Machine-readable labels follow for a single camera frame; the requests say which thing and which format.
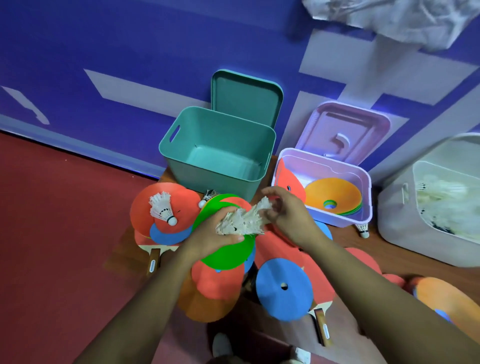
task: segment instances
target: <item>person's right arm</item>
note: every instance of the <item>person's right arm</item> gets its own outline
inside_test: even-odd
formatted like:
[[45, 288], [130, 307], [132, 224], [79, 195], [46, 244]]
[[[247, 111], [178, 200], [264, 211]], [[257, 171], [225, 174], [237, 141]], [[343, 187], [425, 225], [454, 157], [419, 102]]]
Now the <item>person's right arm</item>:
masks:
[[303, 202], [281, 187], [265, 217], [303, 248], [388, 363], [478, 363], [480, 345], [328, 239]]

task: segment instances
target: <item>white plastic bag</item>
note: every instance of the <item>white plastic bag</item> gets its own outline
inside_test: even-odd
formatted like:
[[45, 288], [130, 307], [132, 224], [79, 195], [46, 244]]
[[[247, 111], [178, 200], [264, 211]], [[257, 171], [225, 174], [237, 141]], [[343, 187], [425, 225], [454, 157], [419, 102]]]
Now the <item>white plastic bag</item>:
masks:
[[480, 0], [302, 0], [314, 19], [371, 29], [428, 50], [447, 49], [480, 13]]

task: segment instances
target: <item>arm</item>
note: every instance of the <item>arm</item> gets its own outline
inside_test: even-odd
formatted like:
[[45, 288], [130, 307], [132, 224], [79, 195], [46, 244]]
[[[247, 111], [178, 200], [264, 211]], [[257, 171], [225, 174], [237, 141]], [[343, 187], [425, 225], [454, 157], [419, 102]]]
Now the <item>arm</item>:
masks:
[[381, 275], [316, 226], [303, 202], [281, 187], [265, 217], [318, 264], [335, 292], [389, 363], [473, 363], [480, 345]]
[[219, 248], [243, 240], [217, 235], [215, 227], [235, 207], [204, 221], [177, 253], [144, 285], [75, 360], [77, 364], [150, 363], [192, 265]]

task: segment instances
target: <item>hand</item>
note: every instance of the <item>hand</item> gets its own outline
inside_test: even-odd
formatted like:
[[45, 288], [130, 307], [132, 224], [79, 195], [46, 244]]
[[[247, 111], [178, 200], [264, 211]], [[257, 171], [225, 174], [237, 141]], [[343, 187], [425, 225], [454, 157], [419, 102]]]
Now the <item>hand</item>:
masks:
[[262, 193], [277, 198], [272, 209], [261, 210], [261, 214], [296, 245], [308, 250], [310, 244], [325, 237], [298, 197], [280, 186], [266, 187]]
[[216, 226], [229, 212], [236, 211], [235, 206], [224, 207], [202, 222], [187, 238], [183, 244], [188, 250], [193, 262], [203, 259], [216, 252], [222, 246], [237, 244], [245, 238], [243, 235], [218, 235]]

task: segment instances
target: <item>purple lid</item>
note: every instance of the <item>purple lid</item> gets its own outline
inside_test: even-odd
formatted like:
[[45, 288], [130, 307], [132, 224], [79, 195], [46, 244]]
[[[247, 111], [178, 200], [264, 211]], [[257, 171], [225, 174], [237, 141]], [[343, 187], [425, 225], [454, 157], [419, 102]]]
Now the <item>purple lid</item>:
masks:
[[313, 111], [295, 148], [357, 166], [389, 131], [383, 114], [327, 101]]

